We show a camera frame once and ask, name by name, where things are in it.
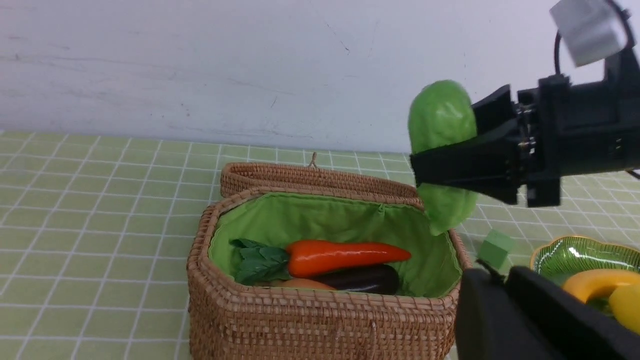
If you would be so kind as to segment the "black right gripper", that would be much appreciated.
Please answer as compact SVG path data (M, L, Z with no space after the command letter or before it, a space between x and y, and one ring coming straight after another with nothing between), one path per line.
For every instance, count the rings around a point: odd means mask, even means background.
M471 106L478 137L412 153L416 184L464 189L516 205L523 183L528 207L557 207L562 177L639 166L639 62L633 48L605 59L602 80L572 84L556 74L518 92L530 129L523 179L518 139L484 134L516 117L511 95L506 84Z

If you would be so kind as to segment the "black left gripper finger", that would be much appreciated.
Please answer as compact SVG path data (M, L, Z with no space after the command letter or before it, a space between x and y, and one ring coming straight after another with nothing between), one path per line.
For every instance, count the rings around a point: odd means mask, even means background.
M460 360L637 360L640 337L523 266L462 272Z

